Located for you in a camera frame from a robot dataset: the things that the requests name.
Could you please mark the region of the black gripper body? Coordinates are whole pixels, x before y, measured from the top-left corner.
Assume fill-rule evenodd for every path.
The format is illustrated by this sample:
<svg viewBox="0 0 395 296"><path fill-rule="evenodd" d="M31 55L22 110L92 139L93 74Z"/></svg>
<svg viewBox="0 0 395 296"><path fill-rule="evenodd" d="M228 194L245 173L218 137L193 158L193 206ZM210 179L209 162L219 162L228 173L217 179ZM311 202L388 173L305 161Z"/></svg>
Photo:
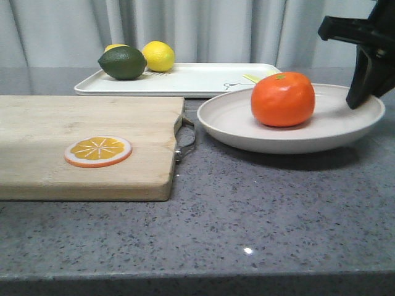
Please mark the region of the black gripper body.
<svg viewBox="0 0 395 296"><path fill-rule="evenodd" d="M378 51L394 53L394 1L377 1L366 19L324 17L318 35L322 40L344 41Z"/></svg>

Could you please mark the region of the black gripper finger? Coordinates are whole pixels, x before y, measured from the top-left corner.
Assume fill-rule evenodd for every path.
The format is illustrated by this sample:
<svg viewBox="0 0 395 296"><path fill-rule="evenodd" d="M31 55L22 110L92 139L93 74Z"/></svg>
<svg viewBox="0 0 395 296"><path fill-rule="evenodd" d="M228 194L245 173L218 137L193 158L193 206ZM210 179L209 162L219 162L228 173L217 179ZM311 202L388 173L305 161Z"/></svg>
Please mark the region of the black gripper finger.
<svg viewBox="0 0 395 296"><path fill-rule="evenodd" d="M394 51L357 46L354 77L346 102L358 108L371 95L381 97L394 89Z"/></svg>

